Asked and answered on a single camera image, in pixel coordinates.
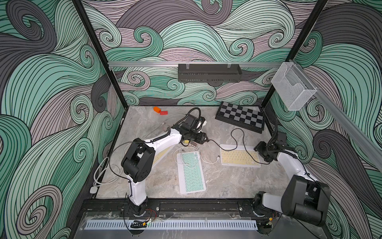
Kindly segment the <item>pink charger with black cable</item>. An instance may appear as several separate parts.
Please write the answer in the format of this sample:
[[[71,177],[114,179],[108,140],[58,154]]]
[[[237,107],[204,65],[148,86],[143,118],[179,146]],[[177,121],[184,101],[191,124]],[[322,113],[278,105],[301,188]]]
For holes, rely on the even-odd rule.
[[[198,147],[198,146],[199,146],[199,144],[196,143],[196,142],[194,142],[194,141],[191,141],[191,142],[190,142],[190,145],[195,146],[195,147]]]

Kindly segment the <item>yellow wireless keyboard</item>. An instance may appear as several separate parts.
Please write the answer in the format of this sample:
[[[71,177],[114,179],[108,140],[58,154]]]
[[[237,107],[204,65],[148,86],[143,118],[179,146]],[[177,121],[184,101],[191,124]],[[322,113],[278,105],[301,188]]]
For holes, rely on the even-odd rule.
[[[163,158],[166,157],[166,155],[169,153],[169,151],[173,148],[173,146],[165,148],[160,153],[156,153],[154,160],[153,160],[153,167],[156,166]]]
[[[260,168],[262,165],[258,152],[252,146],[221,144],[220,147],[220,160],[224,166]]]

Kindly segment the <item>green wireless keyboard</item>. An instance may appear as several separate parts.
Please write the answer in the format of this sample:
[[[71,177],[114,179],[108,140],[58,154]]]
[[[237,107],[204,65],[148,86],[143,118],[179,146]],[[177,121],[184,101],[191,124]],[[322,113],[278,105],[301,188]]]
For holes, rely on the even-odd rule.
[[[206,191],[206,183],[200,154],[181,152],[177,154],[179,188],[181,194]]]

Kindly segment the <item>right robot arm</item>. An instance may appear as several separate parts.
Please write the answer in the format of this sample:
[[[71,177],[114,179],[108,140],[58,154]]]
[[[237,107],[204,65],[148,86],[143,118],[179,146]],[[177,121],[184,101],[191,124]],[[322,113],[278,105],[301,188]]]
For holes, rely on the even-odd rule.
[[[287,144],[287,135],[276,132],[268,142],[258,143],[254,150],[266,163],[280,163],[289,178],[281,196],[263,191],[256,194],[252,202],[255,215],[264,217],[280,213],[311,225],[324,226],[331,189],[307,170],[297,150]]]

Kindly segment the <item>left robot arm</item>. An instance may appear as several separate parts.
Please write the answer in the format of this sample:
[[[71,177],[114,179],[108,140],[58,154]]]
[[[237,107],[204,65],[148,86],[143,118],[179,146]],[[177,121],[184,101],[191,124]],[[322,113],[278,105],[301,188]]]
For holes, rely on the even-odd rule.
[[[136,138],[133,140],[121,162],[123,171],[130,183],[129,200],[133,206],[142,208],[147,204],[145,179],[152,170],[156,154],[184,140],[204,144],[209,139],[206,133],[195,128],[175,125],[169,128],[166,133],[155,138],[145,140]]]

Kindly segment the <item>black checkered board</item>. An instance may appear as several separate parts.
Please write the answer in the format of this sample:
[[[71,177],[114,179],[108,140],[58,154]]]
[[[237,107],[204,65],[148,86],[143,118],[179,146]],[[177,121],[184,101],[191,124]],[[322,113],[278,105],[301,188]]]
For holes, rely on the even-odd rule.
[[[262,112],[228,102],[221,103],[215,119],[257,133],[262,133],[264,130]]]

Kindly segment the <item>orange block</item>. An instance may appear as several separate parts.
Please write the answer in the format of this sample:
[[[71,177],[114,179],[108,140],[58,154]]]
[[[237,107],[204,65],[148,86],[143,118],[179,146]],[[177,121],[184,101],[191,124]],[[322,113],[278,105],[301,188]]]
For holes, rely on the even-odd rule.
[[[159,114],[161,113],[161,109],[159,107],[154,107],[153,110]]]

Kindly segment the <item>clear plastic wall bin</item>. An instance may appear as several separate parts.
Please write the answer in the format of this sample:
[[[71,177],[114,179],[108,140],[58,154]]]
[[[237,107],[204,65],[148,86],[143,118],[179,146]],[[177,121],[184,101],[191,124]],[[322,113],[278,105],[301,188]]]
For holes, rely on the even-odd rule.
[[[303,68],[294,62],[282,63],[271,83],[289,111],[299,111],[317,92]]]

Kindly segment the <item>black perforated wall tray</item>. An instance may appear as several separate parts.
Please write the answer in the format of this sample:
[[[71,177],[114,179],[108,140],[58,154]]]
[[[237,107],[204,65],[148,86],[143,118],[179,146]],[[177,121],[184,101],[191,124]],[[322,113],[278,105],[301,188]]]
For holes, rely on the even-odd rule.
[[[178,66],[178,80],[182,83],[209,83],[218,86],[222,83],[238,83],[242,70],[238,64],[229,68],[225,65],[190,65]]]

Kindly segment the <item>aluminium wall rail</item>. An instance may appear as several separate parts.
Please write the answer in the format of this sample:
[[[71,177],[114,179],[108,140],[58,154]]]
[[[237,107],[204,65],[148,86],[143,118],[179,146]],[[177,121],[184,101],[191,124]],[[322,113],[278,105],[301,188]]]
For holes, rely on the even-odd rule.
[[[109,61],[110,68],[115,67],[178,67],[180,64],[190,65],[225,65],[228,68],[238,64],[244,68],[278,68],[283,62],[190,62],[190,61]]]

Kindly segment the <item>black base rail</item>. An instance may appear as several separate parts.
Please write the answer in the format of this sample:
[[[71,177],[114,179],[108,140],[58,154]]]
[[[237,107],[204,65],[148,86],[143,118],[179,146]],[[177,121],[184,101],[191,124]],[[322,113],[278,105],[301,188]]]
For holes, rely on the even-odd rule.
[[[252,198],[148,198],[140,206],[134,205],[130,199],[89,199],[83,202],[80,212],[114,212],[125,217],[140,216],[145,212],[163,219],[191,213],[228,213],[254,219],[281,214],[262,206],[259,199]]]

